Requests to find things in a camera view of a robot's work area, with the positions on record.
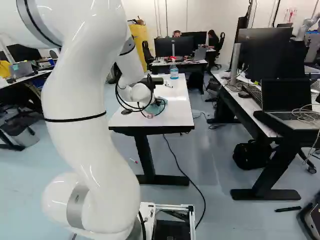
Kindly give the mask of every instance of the gray floor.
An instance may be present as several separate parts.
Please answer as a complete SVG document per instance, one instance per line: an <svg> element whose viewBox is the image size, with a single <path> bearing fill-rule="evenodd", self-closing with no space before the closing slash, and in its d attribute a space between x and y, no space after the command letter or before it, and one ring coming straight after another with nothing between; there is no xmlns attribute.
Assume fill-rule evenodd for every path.
<svg viewBox="0 0 320 240"><path fill-rule="evenodd" d="M114 86L106 85L108 117L117 110ZM213 114L206 95L189 93L194 116L200 112ZM261 170L243 171L235 165L232 154L236 144L251 139L240 125L208 129L202 116L194 120L190 134L168 134L167 139L177 155L181 168L203 192L207 210L196 235L198 240L301 240L305 239L296 212L275 213L277 208L303 206L319 190L319 174L310 175L301 160L296 160L276 184L277 188L296 189L302 196L299 202L236 202L230 197L233 188L251 188ZM0 150L0 239L1 240L67 240L71 234L50 222L41 210L41 194L58 174L70 171L59 157L44 122L32 127L40 142L23 152ZM112 139L136 174L142 173L132 137L113 133ZM161 135L149 136L156 172L181 175L175 160ZM320 169L320 163L312 159ZM157 204L193 204L197 220L203 211L203 200L193 186L141 186L142 200Z"/></svg>

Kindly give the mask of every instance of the chair wheel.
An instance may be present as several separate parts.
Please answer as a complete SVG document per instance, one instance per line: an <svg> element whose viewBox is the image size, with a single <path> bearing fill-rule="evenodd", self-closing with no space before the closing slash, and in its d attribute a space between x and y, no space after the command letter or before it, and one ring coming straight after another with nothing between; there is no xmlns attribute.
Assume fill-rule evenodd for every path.
<svg viewBox="0 0 320 240"><path fill-rule="evenodd" d="M309 173L311 174L316 174L317 173L317 169L314 168L314 167L308 167L308 170L307 170Z"/></svg>

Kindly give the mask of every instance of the person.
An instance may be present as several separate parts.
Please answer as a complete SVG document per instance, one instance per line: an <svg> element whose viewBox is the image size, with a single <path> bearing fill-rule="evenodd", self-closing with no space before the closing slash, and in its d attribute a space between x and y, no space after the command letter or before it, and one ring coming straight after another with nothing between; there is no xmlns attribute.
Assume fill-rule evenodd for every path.
<svg viewBox="0 0 320 240"><path fill-rule="evenodd" d="M172 34L172 37L173 37L173 38L180 38L181 35L182 35L181 31L175 30L175 31L173 32L173 34Z"/></svg>
<svg viewBox="0 0 320 240"><path fill-rule="evenodd" d="M206 48L215 49L219 44L219 37L214 30L208 31L209 45L205 45Z"/></svg>

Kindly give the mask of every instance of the black desk leg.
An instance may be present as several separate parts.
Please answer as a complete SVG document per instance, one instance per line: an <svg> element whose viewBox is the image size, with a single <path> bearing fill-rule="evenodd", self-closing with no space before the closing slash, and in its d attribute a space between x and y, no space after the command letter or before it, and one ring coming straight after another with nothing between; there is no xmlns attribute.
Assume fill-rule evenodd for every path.
<svg viewBox="0 0 320 240"><path fill-rule="evenodd" d="M206 121L208 124L239 124L240 121L235 118L235 114L230 110L222 97L218 97L216 101L216 110L214 118Z"/></svg>
<svg viewBox="0 0 320 240"><path fill-rule="evenodd" d="M14 145L9 138L0 130L0 139L4 141L6 144L0 144L0 149L5 150L14 150L14 151L22 151L25 149L24 146Z"/></svg>
<svg viewBox="0 0 320 240"><path fill-rule="evenodd" d="M267 164L252 189L232 189L233 200L262 201L298 201L299 193L293 189L271 189L285 173L301 147L285 139L277 148L273 158Z"/></svg>
<svg viewBox="0 0 320 240"><path fill-rule="evenodd" d="M185 176L156 175L151 150L146 135L134 137L144 175L137 175L140 184L189 186L189 179Z"/></svg>

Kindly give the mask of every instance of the plastic bottle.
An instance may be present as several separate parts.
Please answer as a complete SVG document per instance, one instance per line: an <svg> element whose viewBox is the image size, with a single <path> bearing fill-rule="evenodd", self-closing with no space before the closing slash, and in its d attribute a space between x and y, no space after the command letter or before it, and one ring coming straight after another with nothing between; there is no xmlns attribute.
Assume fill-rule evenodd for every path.
<svg viewBox="0 0 320 240"><path fill-rule="evenodd" d="M178 79L179 78L179 70L176 65L176 57L172 56L171 59L172 59L172 63L170 66L170 78L171 79Z"/></svg>

